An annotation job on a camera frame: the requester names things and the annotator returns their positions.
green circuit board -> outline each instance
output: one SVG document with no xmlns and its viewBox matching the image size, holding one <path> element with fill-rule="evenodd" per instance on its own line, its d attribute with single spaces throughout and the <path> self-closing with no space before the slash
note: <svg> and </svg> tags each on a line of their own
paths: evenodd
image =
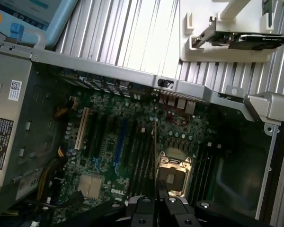
<svg viewBox="0 0 284 227">
<path fill-rule="evenodd" d="M 154 121 L 157 152 L 168 148 L 181 150 L 192 159 L 192 173 L 196 159 L 203 158 L 198 155 L 200 146 L 216 134 L 209 127 L 210 111 L 205 104 L 197 104 L 194 113 L 187 114 L 185 108 L 176 107 L 177 102 L 170 105 L 158 95 L 135 100 L 79 90 L 71 96 L 76 98 L 77 106 L 70 111 L 63 139 L 69 158 L 64 166 L 59 200 L 66 201 L 86 179 L 94 182 L 94 188 L 86 189 L 89 196 L 80 208 L 57 210 L 56 223 L 110 199 L 126 203 L 135 195 L 152 196 L 149 180 L 153 176 Z M 83 146 L 77 150 L 76 139 L 85 107 L 89 108 L 89 116 Z"/>
</svg>

screw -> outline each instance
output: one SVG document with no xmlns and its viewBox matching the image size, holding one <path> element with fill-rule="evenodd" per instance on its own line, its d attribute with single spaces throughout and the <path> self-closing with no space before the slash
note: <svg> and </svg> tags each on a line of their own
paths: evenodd
<svg viewBox="0 0 284 227">
<path fill-rule="evenodd" d="M 201 203 L 201 206 L 204 207 L 204 208 L 208 208 L 209 207 L 209 204 L 207 202 L 202 202 Z"/>
<path fill-rule="evenodd" d="M 149 198 L 144 198 L 142 201 L 143 202 L 150 202 L 151 200 Z"/>
<path fill-rule="evenodd" d="M 120 207 L 120 204 L 119 204 L 119 203 L 114 203 L 114 204 L 112 205 L 112 207 L 113 207 L 113 208 Z"/>
<path fill-rule="evenodd" d="M 187 224 L 187 225 L 191 225 L 192 221 L 187 219 L 187 220 L 184 221 L 184 223 Z"/>
<path fill-rule="evenodd" d="M 175 199 L 175 198 L 169 198 L 169 201 L 171 201 L 171 202 L 175 202 L 175 201 L 176 201 L 176 199 Z"/>
</svg>

white plastic holder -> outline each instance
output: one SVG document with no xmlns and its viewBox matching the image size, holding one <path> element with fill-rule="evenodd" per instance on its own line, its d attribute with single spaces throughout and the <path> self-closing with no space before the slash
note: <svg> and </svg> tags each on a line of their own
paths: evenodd
<svg viewBox="0 0 284 227">
<path fill-rule="evenodd" d="M 194 31 L 194 18 L 193 13 L 186 13 L 186 27 L 185 34 L 190 35 Z"/>
<path fill-rule="evenodd" d="M 240 11 L 238 9 L 244 5 L 242 2 L 245 2 L 245 6 Z M 227 11 L 230 8 L 229 4 L 236 9 L 236 12 Z M 266 62 L 270 54 L 276 51 L 276 49 L 233 50 L 228 49 L 227 46 L 212 46 L 210 43 L 204 43 L 200 48 L 192 48 L 192 39 L 198 37 L 209 26 L 210 16 L 217 17 L 217 31 L 253 33 L 273 31 L 273 26 L 268 25 L 268 14 L 262 15 L 262 0 L 180 0 L 180 58 L 182 61 Z"/>
</svg>

motherboard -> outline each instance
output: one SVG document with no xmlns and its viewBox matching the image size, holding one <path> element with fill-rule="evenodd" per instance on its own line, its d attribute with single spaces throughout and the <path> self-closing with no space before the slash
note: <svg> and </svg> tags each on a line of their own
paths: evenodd
<svg viewBox="0 0 284 227">
<path fill-rule="evenodd" d="M 209 106 L 162 94 L 139 100 L 84 89 L 70 99 L 59 202 L 75 191 L 85 202 L 57 210 L 56 223 L 110 199 L 153 196 L 154 175 L 166 181 L 170 195 L 192 204 L 210 197 L 215 164 L 206 148 L 214 146 L 217 131 L 209 126 Z"/>
</svg>

blue pcie slot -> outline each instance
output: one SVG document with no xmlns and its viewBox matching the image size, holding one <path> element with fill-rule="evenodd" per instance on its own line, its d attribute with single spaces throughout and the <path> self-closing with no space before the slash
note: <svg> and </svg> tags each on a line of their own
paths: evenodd
<svg viewBox="0 0 284 227">
<path fill-rule="evenodd" d="M 117 143 L 117 148 L 115 151 L 114 166 L 115 166 L 115 173 L 117 175 L 118 175 L 118 166 L 119 166 L 121 151 L 122 151 L 122 147 L 123 147 L 125 136 L 126 136 L 127 123 L 128 123 L 128 119 L 124 118 L 122 121 L 121 132 L 120 132 L 119 140 Z"/>
</svg>

